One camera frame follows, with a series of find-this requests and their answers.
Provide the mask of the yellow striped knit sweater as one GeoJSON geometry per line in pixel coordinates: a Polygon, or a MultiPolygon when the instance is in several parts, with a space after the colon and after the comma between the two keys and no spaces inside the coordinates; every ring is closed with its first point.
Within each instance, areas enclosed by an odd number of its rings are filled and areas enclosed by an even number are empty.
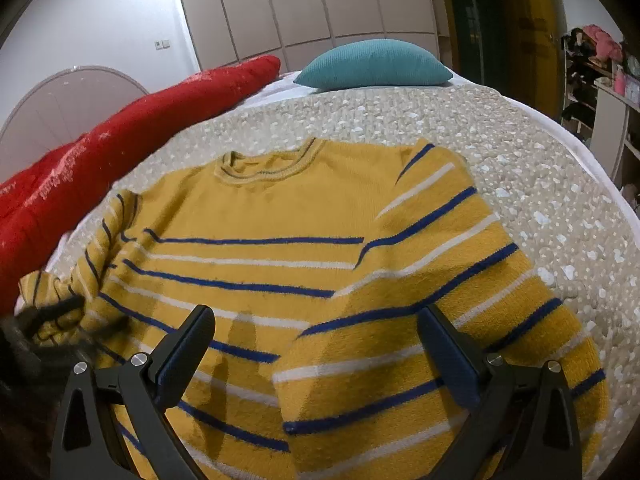
{"type": "Polygon", "coordinates": [[[425,355],[436,304],[510,363],[557,360],[582,458],[608,412],[592,340],[541,281],[459,154],[432,142],[311,139],[228,153],[119,192],[67,278],[22,278],[25,304],[84,305],[37,333],[65,344],[118,321],[102,366],[149,349],[193,307],[216,332],[171,426],[209,479],[416,479],[463,413],[425,355]]]}

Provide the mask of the pink clothing pile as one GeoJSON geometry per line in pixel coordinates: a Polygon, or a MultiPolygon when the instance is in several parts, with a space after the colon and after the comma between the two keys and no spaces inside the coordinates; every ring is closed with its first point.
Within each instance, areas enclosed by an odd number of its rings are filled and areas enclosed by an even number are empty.
{"type": "Polygon", "coordinates": [[[600,63],[623,62],[623,48],[608,32],[595,24],[584,26],[582,31],[593,42],[596,49],[596,59],[600,63]]]}

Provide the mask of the red blanket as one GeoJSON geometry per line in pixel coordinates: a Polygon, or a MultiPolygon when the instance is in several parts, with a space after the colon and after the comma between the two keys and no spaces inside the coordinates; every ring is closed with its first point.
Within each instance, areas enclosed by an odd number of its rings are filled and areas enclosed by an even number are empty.
{"type": "Polygon", "coordinates": [[[104,199],[112,184],[185,128],[214,118],[275,81],[271,54],[192,75],[144,96],[50,151],[1,185],[1,312],[20,279],[46,264],[61,236],[104,199]]]}

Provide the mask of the beige spotted quilt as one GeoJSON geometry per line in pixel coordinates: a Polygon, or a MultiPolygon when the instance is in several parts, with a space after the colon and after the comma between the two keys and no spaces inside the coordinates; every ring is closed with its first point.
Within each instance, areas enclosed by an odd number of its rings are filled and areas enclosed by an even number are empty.
{"type": "Polygon", "coordinates": [[[103,367],[213,309],[168,412],[209,479],[426,476],[466,413],[424,304],[511,363],[562,365],[595,479],[639,414],[639,223],[576,146],[477,84],[250,99],[116,182],[27,296],[84,300],[50,341],[122,323],[103,367]]]}

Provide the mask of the round grey headboard panel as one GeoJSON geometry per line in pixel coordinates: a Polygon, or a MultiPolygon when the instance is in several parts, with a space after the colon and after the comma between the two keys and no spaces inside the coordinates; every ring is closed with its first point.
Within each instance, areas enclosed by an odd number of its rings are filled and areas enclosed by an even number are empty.
{"type": "Polygon", "coordinates": [[[134,78],[105,66],[76,66],[43,79],[1,124],[1,180],[77,140],[148,93],[134,78]]]}

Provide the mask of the white shelf unit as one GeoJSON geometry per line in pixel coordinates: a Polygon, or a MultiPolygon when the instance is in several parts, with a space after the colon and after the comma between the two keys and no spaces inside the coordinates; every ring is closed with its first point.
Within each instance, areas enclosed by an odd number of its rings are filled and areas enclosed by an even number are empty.
{"type": "Polygon", "coordinates": [[[561,39],[564,103],[561,124],[588,148],[618,188],[639,183],[639,78],[621,63],[596,59],[581,28],[561,39]],[[626,96],[614,91],[616,66],[626,74],[626,96]]]}

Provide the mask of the pink container on shelf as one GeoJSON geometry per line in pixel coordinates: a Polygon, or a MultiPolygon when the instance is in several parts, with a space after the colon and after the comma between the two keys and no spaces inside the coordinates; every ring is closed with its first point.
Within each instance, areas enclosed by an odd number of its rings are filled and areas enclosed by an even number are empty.
{"type": "Polygon", "coordinates": [[[616,66],[616,72],[614,77],[614,91],[619,96],[626,96],[626,74],[624,66],[618,64],[616,66]]]}

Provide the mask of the beige wardrobe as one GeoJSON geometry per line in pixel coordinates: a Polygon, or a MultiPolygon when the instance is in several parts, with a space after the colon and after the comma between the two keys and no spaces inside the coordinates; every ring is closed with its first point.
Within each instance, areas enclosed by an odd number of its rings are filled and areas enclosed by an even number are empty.
{"type": "Polygon", "coordinates": [[[327,50],[392,38],[452,53],[445,0],[181,0],[198,64],[226,66],[272,54],[285,72],[327,50]]]}

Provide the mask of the teal pillow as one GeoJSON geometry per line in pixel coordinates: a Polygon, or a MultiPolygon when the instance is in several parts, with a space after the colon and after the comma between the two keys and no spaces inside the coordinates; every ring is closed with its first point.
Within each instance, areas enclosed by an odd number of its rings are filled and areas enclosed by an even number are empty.
{"type": "Polygon", "coordinates": [[[448,67],[430,51],[396,39],[370,39],[322,53],[295,78],[319,90],[363,87],[428,87],[450,81],[448,67]]]}

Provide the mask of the brown wooden door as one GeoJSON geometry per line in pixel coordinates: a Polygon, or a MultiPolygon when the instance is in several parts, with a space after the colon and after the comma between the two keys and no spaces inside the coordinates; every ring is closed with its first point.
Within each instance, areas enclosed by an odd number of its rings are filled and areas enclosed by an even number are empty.
{"type": "Polygon", "coordinates": [[[538,112],[560,117],[564,55],[561,0],[506,0],[509,18],[510,96],[538,112]]]}

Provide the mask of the wall light switch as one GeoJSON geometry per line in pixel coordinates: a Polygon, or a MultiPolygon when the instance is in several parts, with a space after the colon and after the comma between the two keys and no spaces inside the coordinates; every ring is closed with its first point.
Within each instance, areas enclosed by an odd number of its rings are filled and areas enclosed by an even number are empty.
{"type": "Polygon", "coordinates": [[[170,47],[170,42],[168,40],[156,40],[154,46],[156,50],[165,50],[170,47]]]}

